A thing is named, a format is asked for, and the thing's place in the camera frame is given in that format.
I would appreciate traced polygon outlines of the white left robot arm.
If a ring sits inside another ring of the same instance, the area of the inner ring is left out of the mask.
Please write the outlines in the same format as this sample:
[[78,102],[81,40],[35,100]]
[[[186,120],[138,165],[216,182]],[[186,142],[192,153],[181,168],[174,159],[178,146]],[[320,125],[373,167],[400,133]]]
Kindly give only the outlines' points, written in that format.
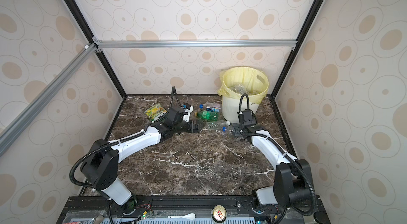
[[179,101],[176,87],[173,86],[170,107],[166,114],[138,133],[110,142],[103,139],[95,141],[90,151],[72,166],[70,181],[77,186],[97,190],[119,206],[130,203],[132,193],[118,178],[119,163],[174,135],[200,133],[204,123],[190,118],[193,110],[192,105]]

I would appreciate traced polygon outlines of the clear bottle blue cap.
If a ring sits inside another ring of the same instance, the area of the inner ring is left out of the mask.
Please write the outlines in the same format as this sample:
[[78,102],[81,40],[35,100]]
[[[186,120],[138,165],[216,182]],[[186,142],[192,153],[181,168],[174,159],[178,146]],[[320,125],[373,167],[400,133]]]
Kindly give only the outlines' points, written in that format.
[[221,105],[220,103],[211,103],[211,102],[206,102],[205,104],[200,104],[199,105],[200,109],[203,109],[205,111],[209,112],[217,112],[220,113],[221,111]]

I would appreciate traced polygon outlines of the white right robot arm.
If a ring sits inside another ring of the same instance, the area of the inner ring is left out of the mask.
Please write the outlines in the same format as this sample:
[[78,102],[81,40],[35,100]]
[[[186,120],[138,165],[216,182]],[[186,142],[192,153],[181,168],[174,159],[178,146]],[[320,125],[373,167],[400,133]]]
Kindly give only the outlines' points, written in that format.
[[237,117],[238,124],[234,126],[233,135],[260,150],[275,170],[273,185],[253,192],[255,206],[278,205],[284,209],[291,208],[303,216],[314,215],[317,197],[308,161],[284,150],[258,124],[246,93],[240,97]]

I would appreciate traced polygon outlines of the clear Pepsi bottle blue label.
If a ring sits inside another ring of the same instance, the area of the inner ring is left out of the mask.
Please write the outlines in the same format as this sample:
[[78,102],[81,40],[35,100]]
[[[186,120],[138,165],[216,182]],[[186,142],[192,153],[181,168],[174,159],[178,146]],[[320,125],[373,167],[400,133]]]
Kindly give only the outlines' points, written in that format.
[[224,132],[225,134],[228,134],[228,135],[232,135],[233,134],[233,127],[232,126],[223,127],[222,132]]

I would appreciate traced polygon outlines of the green bottle yellow cap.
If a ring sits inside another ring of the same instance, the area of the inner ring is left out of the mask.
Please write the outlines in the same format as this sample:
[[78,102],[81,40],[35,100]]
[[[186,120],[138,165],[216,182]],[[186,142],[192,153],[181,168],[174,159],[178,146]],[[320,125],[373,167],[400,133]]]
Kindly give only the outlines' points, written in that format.
[[207,111],[207,110],[197,111],[197,112],[195,112],[195,116],[201,120],[208,121],[208,122],[218,121],[218,119],[219,119],[218,112]]

